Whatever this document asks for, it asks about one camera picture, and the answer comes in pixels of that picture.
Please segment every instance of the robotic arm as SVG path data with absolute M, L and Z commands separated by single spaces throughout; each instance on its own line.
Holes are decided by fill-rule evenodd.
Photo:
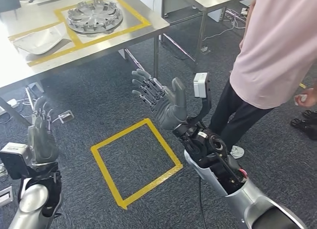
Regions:
M 203 107 L 194 118 L 188 117 L 184 85 L 172 80 L 176 95 L 156 78 L 138 69 L 132 82 L 141 91 L 133 91 L 150 106 L 162 128 L 172 130 L 185 147 L 185 159 L 219 195 L 225 197 L 241 229 L 306 229 L 300 219 L 281 206 L 254 185 L 247 172 L 231 156 L 219 136 L 206 128 L 202 118 L 211 109 L 208 73 L 197 73 L 194 80 L 195 97 Z
M 49 112 L 41 97 L 34 105 L 28 145 L 8 143 L 0 158 L 14 180 L 20 179 L 19 208 L 9 229 L 48 229 L 63 202 L 58 150 L 50 131 Z

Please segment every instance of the red wire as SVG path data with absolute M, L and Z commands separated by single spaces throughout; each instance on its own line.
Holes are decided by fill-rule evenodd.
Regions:
M 244 176 L 244 178 L 246 178 L 246 179 L 247 178 L 247 171 L 245 171 L 245 170 L 244 170 L 242 168 L 240 168 L 239 171 L 241 172 Z

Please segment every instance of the pink shirt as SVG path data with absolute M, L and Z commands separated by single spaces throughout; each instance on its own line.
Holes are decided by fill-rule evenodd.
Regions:
M 247 103 L 277 107 L 316 58 L 317 0 L 256 0 L 230 83 Z

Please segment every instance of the black pants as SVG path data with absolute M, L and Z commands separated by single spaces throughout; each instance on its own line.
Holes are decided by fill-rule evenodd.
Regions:
M 244 133 L 272 109 L 259 109 L 243 101 L 228 81 L 213 115 L 209 128 L 225 143 L 228 151 Z M 235 113 L 233 119 L 229 117 Z

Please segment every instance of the gray carpet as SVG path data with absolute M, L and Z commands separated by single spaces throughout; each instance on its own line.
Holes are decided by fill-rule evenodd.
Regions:
M 170 36 L 194 52 L 200 18 L 172 27 Z M 208 20 L 207 35 L 220 33 L 223 24 Z M 220 97 L 239 52 L 239 32 L 226 32 L 207 41 L 210 49 L 203 55 L 199 71 L 212 75 L 213 107 Z M 153 40 L 130 48 L 145 68 L 152 72 Z M 160 80 L 169 87 L 179 77 L 187 89 L 188 112 L 197 113 L 200 103 L 194 98 L 194 75 L 182 57 L 168 44 L 160 47 Z M 52 229 L 202 229 L 198 207 L 197 175 L 187 165 L 183 148 L 172 133 L 160 129 L 150 111 L 131 94 L 130 72 L 133 66 L 113 53 L 90 63 L 57 73 L 43 81 L 45 96 L 55 115 L 70 109 L 75 119 L 67 124 L 53 124 L 61 151 L 58 159 L 63 175 L 64 203 L 62 216 L 54 220 Z M 309 86 L 317 77 L 315 65 L 303 83 Z M 20 99 L 23 90 L 4 96 Z M 245 134 L 239 145 L 246 150 L 239 160 L 252 180 L 274 200 L 282 203 L 317 228 L 316 143 L 291 128 L 290 120 L 300 117 L 302 108 L 292 100 L 260 120 Z M 30 115 L 25 108 L 23 115 Z M 166 181 L 141 197 L 124 210 L 116 201 L 92 156 L 92 145 L 129 126 L 150 117 L 184 165 Z M 0 147 L 6 143 L 26 141 L 26 129 L 12 120 L 0 125 Z M 173 166 L 148 127 L 141 127 L 99 150 L 122 197 L 126 198 Z M 0 209 L 0 229 L 6 229 L 17 208 L 19 182 L 0 183 L 0 189 L 12 185 L 14 203 Z M 203 183 L 202 196 L 207 228 L 235 229 L 238 224 L 225 202 Z

